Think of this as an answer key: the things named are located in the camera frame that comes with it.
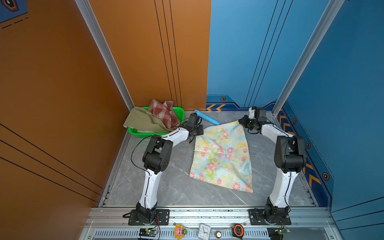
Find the floral pastel skirt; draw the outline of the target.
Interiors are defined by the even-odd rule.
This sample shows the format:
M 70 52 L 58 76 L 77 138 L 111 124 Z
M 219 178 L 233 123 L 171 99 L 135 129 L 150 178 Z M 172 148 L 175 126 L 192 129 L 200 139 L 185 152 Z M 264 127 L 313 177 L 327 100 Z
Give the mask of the floral pastel skirt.
M 239 122 L 207 127 L 203 135 L 196 137 L 190 178 L 234 191 L 253 192 L 249 147 Z

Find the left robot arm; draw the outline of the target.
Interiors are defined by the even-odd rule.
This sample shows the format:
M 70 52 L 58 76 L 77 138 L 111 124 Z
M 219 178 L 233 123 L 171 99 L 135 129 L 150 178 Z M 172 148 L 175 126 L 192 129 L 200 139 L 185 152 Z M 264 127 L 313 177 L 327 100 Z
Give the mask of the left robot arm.
M 204 134 L 202 118 L 192 113 L 187 120 L 169 134 L 151 136 L 143 155 L 145 183 L 142 196 L 136 205 L 136 219 L 144 224 L 156 222 L 157 194 L 162 173 L 168 167 L 173 147 Z

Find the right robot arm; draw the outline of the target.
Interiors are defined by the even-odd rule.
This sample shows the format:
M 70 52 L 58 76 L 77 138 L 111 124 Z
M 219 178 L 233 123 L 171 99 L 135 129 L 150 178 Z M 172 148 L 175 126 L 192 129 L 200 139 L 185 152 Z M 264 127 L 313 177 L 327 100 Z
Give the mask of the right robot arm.
M 307 164 L 305 143 L 301 136 L 281 130 L 268 120 L 266 109 L 252 107 L 249 114 L 239 120 L 247 130 L 258 134 L 276 144 L 274 161 L 277 176 L 272 193 L 267 198 L 264 209 L 249 210 L 252 225 L 290 225 L 291 211 L 289 199 L 294 181 Z

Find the blue toy microphone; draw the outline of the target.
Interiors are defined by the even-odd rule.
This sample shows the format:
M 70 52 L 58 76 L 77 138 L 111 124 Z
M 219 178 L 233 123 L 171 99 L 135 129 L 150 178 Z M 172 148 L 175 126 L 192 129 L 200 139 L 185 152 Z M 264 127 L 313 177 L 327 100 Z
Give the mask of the blue toy microphone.
M 213 118 L 211 118 L 211 117 L 209 117 L 209 116 L 203 114 L 203 113 L 200 112 L 199 110 L 195 110 L 194 113 L 197 114 L 199 117 L 201 117 L 203 120 L 206 120 L 206 121 L 208 121 L 208 122 L 211 123 L 211 124 L 214 124 L 214 125 L 216 125 L 216 126 L 217 126 L 217 125 L 220 125 L 220 123 L 219 123 L 218 121 L 216 121 L 216 120 L 214 120 Z

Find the red plaid skirt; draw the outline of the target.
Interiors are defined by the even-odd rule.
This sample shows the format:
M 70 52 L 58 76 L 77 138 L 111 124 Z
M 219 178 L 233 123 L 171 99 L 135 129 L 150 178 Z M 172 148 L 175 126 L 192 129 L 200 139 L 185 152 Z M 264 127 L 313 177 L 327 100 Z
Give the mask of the red plaid skirt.
M 174 101 L 172 100 L 161 103 L 153 99 L 149 106 L 149 112 L 151 112 L 155 118 L 161 120 L 166 128 L 175 129 L 178 126 L 179 119 L 173 111 L 173 106 Z

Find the small white clock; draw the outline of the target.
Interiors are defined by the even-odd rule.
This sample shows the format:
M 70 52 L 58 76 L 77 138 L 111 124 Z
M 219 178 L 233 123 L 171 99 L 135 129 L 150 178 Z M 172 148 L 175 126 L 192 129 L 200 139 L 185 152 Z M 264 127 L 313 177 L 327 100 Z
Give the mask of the small white clock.
M 211 227 L 206 224 L 200 224 L 198 230 L 198 239 L 199 240 L 209 240 L 211 235 Z

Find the yellow pink flower toy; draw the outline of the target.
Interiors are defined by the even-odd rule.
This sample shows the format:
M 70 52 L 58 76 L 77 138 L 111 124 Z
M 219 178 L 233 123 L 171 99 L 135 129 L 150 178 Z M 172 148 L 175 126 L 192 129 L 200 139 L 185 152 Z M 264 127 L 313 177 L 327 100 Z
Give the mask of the yellow pink flower toy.
M 176 240 L 181 240 L 184 236 L 186 236 L 188 230 L 184 228 L 182 225 L 175 225 L 174 235 Z

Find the orange black tape measure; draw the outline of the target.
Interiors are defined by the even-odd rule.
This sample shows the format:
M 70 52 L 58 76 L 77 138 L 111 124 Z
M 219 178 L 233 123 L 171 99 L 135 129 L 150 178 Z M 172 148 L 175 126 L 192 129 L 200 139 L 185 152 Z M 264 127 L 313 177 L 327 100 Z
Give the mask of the orange black tape measure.
M 244 237 L 245 230 L 241 224 L 234 224 L 232 226 L 232 236 L 234 238 L 242 239 Z

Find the small round brass object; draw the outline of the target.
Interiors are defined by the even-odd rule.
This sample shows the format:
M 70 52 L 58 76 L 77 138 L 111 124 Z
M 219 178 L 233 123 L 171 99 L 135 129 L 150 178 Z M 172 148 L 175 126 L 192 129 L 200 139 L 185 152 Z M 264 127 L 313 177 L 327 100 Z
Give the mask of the small round brass object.
M 215 237 L 216 237 L 216 239 L 220 239 L 222 237 L 222 232 L 221 231 L 215 231 Z

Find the right circuit board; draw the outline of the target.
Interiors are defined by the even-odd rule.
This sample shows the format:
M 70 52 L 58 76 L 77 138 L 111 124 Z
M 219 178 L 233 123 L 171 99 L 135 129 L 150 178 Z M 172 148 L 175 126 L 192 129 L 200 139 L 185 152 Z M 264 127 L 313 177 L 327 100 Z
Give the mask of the right circuit board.
M 289 228 L 267 228 L 267 230 L 271 240 L 283 240 L 284 236 L 291 232 Z

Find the green circuit board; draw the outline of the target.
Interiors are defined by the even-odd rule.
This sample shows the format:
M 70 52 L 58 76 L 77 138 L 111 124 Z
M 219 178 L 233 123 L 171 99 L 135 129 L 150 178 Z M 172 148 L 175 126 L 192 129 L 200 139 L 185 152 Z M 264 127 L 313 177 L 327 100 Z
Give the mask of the green circuit board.
M 139 240 L 155 240 L 159 236 L 159 231 L 155 229 L 144 229 L 139 230 Z

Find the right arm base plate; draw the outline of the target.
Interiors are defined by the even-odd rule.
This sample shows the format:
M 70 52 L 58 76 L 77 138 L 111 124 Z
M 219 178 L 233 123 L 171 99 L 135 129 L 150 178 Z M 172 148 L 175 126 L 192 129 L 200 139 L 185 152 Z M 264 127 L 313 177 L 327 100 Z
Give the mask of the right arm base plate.
M 261 225 L 285 225 L 290 226 L 292 224 L 291 218 L 286 214 L 272 214 L 267 215 L 264 209 L 248 209 L 249 219 L 252 226 Z

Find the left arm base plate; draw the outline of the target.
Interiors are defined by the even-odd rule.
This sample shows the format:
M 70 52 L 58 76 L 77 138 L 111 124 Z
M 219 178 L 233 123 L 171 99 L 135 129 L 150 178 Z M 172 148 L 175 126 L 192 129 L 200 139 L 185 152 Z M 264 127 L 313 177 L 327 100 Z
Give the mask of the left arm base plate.
M 156 209 L 149 213 L 140 213 L 138 210 L 132 210 L 128 225 L 129 226 L 167 226 L 170 220 L 169 209 Z

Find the aluminium front rail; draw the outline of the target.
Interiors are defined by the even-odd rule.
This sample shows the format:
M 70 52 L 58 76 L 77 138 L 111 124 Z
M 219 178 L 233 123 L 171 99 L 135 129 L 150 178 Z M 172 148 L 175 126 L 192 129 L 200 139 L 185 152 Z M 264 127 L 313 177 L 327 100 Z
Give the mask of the aluminium front rail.
M 93 208 L 80 235 L 81 240 L 138 240 L 139 230 L 155 229 L 159 231 L 156 240 L 174 240 L 175 225 L 182 225 L 188 230 L 185 240 L 199 240 L 200 224 L 210 226 L 209 240 L 234 240 L 232 226 L 244 227 L 244 240 L 270 240 L 267 228 L 289 228 L 291 232 L 284 240 L 341 240 L 331 214 L 326 208 L 293 207 L 289 216 L 292 224 L 252 226 L 248 209 L 257 207 L 164 207 L 169 209 L 170 220 L 167 226 L 129 226 L 128 214 L 133 208 Z M 215 231 L 221 231 L 222 237 L 216 239 Z

